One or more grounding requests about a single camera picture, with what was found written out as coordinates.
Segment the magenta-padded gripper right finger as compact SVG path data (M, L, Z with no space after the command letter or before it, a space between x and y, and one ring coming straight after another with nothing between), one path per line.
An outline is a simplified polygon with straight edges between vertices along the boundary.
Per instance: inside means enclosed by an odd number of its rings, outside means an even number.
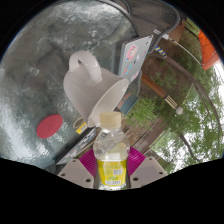
M167 175L153 156L145 157L133 147L127 159L127 172L130 189L143 187Z

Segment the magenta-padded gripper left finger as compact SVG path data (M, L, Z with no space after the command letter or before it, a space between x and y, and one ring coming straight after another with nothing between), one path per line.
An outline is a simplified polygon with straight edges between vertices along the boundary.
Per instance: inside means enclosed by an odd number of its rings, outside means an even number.
M71 159L58 176L80 187L94 189L97 186L97 161L93 150L86 152L80 159Z

